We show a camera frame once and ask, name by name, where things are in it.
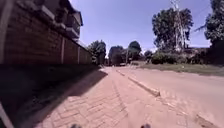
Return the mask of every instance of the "brick pavement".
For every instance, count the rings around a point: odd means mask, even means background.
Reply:
[[[108,75],[84,94],[70,90],[61,102],[35,128],[199,128],[186,115],[164,105],[112,68],[101,69]],[[79,83],[88,82],[89,78]]]

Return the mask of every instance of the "sky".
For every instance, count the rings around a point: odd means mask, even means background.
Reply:
[[[155,50],[152,16],[172,7],[170,0],[70,0],[82,13],[81,42],[88,46],[103,40],[107,53],[111,46],[128,47],[137,40],[142,51]],[[204,25],[211,12],[210,0],[179,0],[179,8],[189,8],[193,16],[192,30]],[[204,32],[191,34],[190,46],[206,47],[210,43]]]

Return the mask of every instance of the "green tree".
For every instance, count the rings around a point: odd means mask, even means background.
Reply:
[[[141,51],[141,46],[137,41],[132,41],[128,46],[128,55],[131,56],[132,60],[137,60]]]
[[[179,14],[185,37],[189,40],[190,29],[193,26],[191,11],[184,9]],[[162,10],[153,16],[153,32],[156,36],[154,44],[158,49],[173,51],[176,49],[176,46],[183,47],[184,44],[180,43],[181,33],[177,33],[178,26],[175,25],[176,17],[177,11],[174,11],[172,8]]]
[[[212,13],[205,23],[205,37],[212,44],[224,41],[224,0],[211,0]]]
[[[150,59],[152,57],[152,52],[150,50],[145,51],[144,57],[146,59]]]
[[[96,58],[97,64],[104,64],[106,56],[106,44],[104,41],[94,41],[87,48],[93,55],[93,58]]]
[[[123,62],[122,59],[123,51],[124,48],[122,46],[113,46],[110,48],[108,57],[112,65],[120,65],[120,63]]]

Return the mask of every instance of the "road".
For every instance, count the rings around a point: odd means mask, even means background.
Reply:
[[[139,68],[117,70],[159,90],[171,105],[224,127],[224,78]]]

